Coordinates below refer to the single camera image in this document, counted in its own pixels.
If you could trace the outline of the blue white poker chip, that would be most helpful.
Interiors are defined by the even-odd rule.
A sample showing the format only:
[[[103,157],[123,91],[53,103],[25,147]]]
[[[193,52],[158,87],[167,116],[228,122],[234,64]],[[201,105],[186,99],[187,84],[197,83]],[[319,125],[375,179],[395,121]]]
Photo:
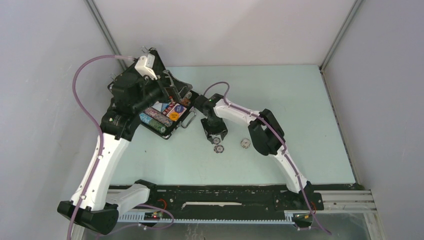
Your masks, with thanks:
[[[212,142],[213,142],[215,145],[219,145],[219,144],[220,144],[220,142],[221,142],[221,140],[220,140],[218,137],[214,137],[214,138],[213,138],[213,140],[212,140]]]
[[[215,145],[213,150],[215,153],[220,154],[224,152],[225,148],[219,144],[219,145]]]

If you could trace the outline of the blue card deck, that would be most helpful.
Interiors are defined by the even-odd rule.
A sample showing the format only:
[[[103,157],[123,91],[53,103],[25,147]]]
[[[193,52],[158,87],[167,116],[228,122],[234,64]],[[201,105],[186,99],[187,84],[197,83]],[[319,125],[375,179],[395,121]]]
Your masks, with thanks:
[[[154,109],[156,109],[159,112],[163,112],[163,110],[167,107],[168,103],[160,103],[158,102],[153,106]]]

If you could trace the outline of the blue small blind button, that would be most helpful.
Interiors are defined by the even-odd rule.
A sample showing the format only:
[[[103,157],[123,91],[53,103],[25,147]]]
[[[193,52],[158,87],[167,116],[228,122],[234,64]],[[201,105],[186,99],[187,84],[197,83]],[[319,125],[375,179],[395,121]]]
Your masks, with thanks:
[[[186,108],[185,108],[183,105],[180,105],[180,104],[177,104],[177,105],[174,107],[174,111],[175,111],[175,112],[177,112],[177,113],[179,113],[179,114],[184,113],[184,112],[185,112],[185,110],[186,110]]]

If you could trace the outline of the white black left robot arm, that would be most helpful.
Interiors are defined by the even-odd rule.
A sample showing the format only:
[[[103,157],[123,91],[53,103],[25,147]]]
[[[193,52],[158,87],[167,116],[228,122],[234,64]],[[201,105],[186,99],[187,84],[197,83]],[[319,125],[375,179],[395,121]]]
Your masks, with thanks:
[[[181,103],[192,88],[168,70],[152,76],[126,71],[108,85],[112,98],[101,121],[95,122],[98,137],[92,159],[71,199],[61,201],[57,208],[71,225],[106,235],[119,216],[133,207],[156,206],[158,194],[145,185],[134,184],[117,200],[108,199],[108,189],[124,151],[142,124],[140,115],[156,103]]]

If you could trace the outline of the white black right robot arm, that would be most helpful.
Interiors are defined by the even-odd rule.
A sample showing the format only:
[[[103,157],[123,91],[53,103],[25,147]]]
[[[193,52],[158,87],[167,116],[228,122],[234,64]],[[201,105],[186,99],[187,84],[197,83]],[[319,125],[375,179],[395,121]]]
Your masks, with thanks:
[[[311,183],[290,156],[285,133],[270,110],[251,110],[227,100],[218,93],[210,98],[199,95],[193,106],[204,115],[201,124],[207,140],[212,144],[217,144],[218,139],[224,140],[228,134],[224,120],[246,127],[254,149],[263,156],[275,158],[285,178],[287,189],[293,192],[290,196],[291,204],[297,209],[304,209],[310,204],[311,196],[307,190],[311,188]]]

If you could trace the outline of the red dice row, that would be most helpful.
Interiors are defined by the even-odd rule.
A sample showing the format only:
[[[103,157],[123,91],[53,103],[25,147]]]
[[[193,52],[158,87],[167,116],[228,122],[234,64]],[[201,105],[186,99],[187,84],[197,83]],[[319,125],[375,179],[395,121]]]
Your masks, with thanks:
[[[171,102],[171,103],[169,103],[169,104],[166,106],[166,108],[162,111],[162,113],[163,113],[164,115],[168,115],[168,114],[169,114],[169,112],[171,112],[171,111],[174,109],[175,105],[176,105],[176,103],[175,103],[175,102]]]

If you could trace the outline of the brown orange chip row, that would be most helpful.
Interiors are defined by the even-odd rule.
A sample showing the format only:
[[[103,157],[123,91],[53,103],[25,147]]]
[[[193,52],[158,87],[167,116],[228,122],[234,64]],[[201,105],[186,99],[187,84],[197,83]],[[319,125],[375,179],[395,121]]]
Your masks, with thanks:
[[[182,99],[182,105],[183,105],[183,106],[186,106],[186,107],[188,107],[188,106],[190,106],[190,105],[191,105],[191,95],[190,95],[190,96],[185,96],[185,97]]]

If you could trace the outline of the red card deck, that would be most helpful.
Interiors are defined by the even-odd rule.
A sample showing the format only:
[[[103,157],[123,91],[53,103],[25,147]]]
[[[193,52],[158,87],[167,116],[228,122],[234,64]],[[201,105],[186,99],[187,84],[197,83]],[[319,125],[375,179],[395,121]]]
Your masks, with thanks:
[[[164,110],[164,114],[172,121],[176,122],[185,112],[187,108],[179,103],[170,103]]]

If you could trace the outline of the yellow big blind button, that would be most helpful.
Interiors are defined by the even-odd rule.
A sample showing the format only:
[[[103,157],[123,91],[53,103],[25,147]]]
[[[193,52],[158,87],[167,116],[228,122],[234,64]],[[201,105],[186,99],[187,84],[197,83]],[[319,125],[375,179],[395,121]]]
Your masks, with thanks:
[[[172,121],[177,121],[180,118],[180,114],[178,112],[171,112],[168,116]]]

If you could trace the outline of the black aluminium poker case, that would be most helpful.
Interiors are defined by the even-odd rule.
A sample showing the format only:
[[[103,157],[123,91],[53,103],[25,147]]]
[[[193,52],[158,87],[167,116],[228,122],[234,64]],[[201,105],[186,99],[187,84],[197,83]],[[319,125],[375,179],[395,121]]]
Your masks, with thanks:
[[[108,85],[112,94],[101,119],[103,133],[131,141],[138,126],[164,139],[193,112],[198,93],[167,69],[155,48],[137,58]]]

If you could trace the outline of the purple chip row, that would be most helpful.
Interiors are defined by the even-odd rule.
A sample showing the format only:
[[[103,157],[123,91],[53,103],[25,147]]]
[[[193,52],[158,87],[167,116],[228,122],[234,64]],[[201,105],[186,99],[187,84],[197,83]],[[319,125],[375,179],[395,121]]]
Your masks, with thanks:
[[[171,127],[173,125],[173,121],[167,117],[166,115],[162,114],[160,111],[156,110],[155,108],[148,107],[145,111],[145,114],[152,117],[156,121],[160,122],[166,127]]]

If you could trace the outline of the green blue chip row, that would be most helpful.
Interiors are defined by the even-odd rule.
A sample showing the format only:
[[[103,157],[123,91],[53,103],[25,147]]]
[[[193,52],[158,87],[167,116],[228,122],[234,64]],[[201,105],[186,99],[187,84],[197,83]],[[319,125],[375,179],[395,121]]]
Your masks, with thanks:
[[[160,123],[159,121],[147,115],[146,113],[141,113],[139,117],[140,117],[141,123],[150,127],[153,131],[161,133],[161,134],[166,132],[167,128],[163,123]]]

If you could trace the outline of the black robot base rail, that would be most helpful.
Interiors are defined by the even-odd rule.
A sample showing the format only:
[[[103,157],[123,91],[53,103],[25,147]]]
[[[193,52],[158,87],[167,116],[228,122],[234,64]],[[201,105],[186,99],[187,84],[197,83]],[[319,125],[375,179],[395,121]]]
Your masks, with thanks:
[[[284,220],[288,211],[321,211],[320,193],[306,196],[278,185],[158,185],[147,205],[164,207],[176,220]]]

